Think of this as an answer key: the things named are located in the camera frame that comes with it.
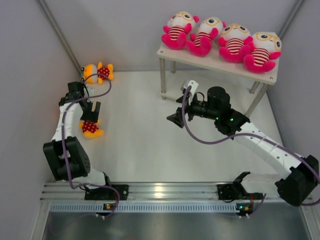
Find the pink panda plush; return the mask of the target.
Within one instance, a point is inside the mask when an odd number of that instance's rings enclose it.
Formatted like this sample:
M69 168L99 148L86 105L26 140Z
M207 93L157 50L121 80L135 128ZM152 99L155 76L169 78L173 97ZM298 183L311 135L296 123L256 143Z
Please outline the pink panda plush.
M167 24L163 26L162 43L172 50L183 49L188 35L199 21L200 18L197 15L192 15L187 11L173 14Z
M275 32L256 32L252 36L250 52L243 58L244 67L252 73L262 74L272 71L275 60L282 52L282 41Z
M220 36L227 24L217 17L208 17L198 26L195 33L190 34L190 40L185 43L186 49L198 57L207 56L213 41Z
M249 29L238 23L227 25L219 39L219 55L229 63L242 63L250 51L249 43L253 38Z

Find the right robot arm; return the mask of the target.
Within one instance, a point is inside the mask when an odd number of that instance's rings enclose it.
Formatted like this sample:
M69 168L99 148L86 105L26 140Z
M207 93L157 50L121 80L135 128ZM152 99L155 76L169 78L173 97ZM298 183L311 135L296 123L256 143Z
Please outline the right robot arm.
M207 99L198 100L196 86L189 83L182 87L183 95L177 99L181 104L167 120L180 128L199 143L217 145L233 140L252 151L275 170L275 174L243 172L232 183L238 199L250 194L276 195L294 207L316 206L320 202L307 203L307 198L320 184L319 161L312 155L302 156L275 142L244 114L234 110L230 95L224 88L214 86L208 89ZM214 121L215 128L225 137L212 142L197 138L187 122L194 117Z

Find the orange plush polka dress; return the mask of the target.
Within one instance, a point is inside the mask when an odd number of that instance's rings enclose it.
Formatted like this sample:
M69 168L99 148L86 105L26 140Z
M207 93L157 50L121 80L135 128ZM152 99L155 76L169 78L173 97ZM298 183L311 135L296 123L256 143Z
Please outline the orange plush polka dress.
M78 127L82 130L82 134L87 139L94 139L102 136L104 131L99 128L101 120L93 121L80 121Z

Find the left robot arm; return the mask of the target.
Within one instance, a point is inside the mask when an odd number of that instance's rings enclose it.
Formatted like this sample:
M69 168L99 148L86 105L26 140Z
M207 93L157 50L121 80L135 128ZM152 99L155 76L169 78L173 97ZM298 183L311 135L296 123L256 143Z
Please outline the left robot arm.
M43 144L43 153L53 177L70 187L109 199L114 191L106 173L95 170L76 134L79 128L88 138L99 135L100 102L93 107L94 95L78 81L68 83L68 92L58 103L59 120L51 140Z

